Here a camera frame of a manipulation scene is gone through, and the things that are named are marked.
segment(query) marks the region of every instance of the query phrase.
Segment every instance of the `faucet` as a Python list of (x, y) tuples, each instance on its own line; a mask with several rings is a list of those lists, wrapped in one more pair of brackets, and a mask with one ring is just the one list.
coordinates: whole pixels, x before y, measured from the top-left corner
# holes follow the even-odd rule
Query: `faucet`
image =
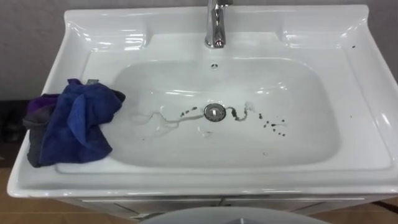
[(225, 46), (224, 8), (232, 3), (233, 0), (209, 0), (205, 39), (208, 48), (221, 49)]

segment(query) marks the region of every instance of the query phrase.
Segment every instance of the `floor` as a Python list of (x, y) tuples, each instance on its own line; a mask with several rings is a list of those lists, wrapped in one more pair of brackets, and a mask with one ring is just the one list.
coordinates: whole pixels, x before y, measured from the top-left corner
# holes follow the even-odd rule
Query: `floor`
[[(10, 168), (0, 169), (0, 223), (2, 224), (132, 224), (133, 222), (107, 214), (97, 213), (55, 200), (27, 200), (10, 198), (6, 185)], [(386, 200), (398, 205), (398, 198)], [(398, 215), (375, 205), (365, 204), (312, 217), (332, 224), (377, 223), (397, 224)]]

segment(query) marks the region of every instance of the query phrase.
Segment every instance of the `blue towel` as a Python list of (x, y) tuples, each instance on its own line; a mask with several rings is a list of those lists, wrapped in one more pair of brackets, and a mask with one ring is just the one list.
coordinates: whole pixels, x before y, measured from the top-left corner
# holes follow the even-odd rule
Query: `blue towel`
[(77, 79), (68, 83), (44, 134), (42, 166), (97, 161), (112, 151), (98, 125), (112, 121), (125, 96), (99, 83), (82, 85)]

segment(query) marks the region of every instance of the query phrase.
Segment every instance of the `toilet lid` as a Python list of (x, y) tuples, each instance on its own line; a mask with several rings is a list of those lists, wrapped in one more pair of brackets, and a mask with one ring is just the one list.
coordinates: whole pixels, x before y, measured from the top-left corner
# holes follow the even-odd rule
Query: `toilet lid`
[(314, 218), (290, 212), (246, 207), (204, 207), (159, 215), (142, 224), (325, 224)]

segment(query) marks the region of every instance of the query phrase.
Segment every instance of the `purple cloth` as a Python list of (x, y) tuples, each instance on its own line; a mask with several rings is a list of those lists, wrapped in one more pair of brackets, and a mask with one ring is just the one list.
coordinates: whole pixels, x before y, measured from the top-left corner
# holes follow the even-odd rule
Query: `purple cloth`
[(27, 114), (31, 114), (44, 106), (56, 104), (59, 96), (59, 94), (43, 94), (42, 96), (31, 100), (27, 105)]

